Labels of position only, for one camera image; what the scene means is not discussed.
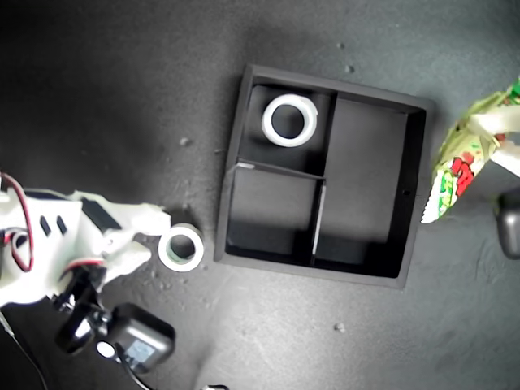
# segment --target black object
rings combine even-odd
[[[161,319],[132,303],[125,303],[112,312],[103,340],[119,345],[130,368],[136,374],[145,374],[173,353],[176,334],[173,327]]]
[[[81,201],[83,202],[83,212],[101,230],[101,233],[106,232],[108,229],[121,230],[121,226],[117,221],[99,203],[86,198],[82,198]]]
[[[284,148],[267,105],[309,98],[318,125]],[[430,186],[428,100],[248,66],[227,156],[215,261],[401,288]]]
[[[496,225],[504,254],[520,259],[520,188],[503,193],[498,199]]]
[[[79,353],[94,338],[121,348],[125,364],[137,374],[152,370],[173,354],[176,334],[171,325],[133,304],[112,312],[98,299],[106,269],[79,266],[54,307],[70,314],[56,342],[66,353]]]

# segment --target black tray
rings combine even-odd
[[[297,148],[273,145],[262,133],[263,111],[285,93],[318,108],[316,133]],[[417,97],[248,66],[215,261],[403,287],[430,185],[432,107]],[[298,121],[290,110],[276,116]]]

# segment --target dark gray surface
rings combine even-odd
[[[246,62],[432,98],[438,142],[468,104],[520,68],[513,1],[8,4],[0,6],[2,167],[27,186],[186,202],[208,254],[218,150]],[[183,148],[181,137],[193,143]],[[177,354],[148,378],[161,389],[515,389],[520,263],[501,254],[488,202],[515,184],[489,165],[453,212],[421,227],[403,291],[215,265],[208,255],[187,275],[154,258],[109,285],[106,302],[134,301],[176,327]],[[6,314],[51,388],[133,388],[92,351],[64,357],[52,341],[59,316],[45,302]],[[2,382],[36,388],[0,337],[9,356]]]

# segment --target snack bag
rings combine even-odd
[[[476,102],[452,126],[433,170],[422,223],[440,218],[490,159],[520,176],[520,146],[505,139],[520,129],[520,79],[505,92]]]

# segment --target white tape roll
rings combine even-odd
[[[303,129],[295,138],[285,138],[276,132],[273,128],[273,114],[280,106],[287,105],[297,108],[303,115]],[[273,144],[283,146],[285,148],[294,148],[305,144],[316,131],[318,123],[318,109],[314,103],[307,97],[289,93],[287,95],[278,96],[269,103],[262,117],[262,130],[267,139]]]
[[[171,239],[176,236],[186,236],[193,242],[195,252],[188,258],[182,258],[171,248]],[[201,263],[204,255],[204,244],[201,233],[189,223],[178,223],[161,236],[158,247],[161,262],[173,271],[188,272]]]

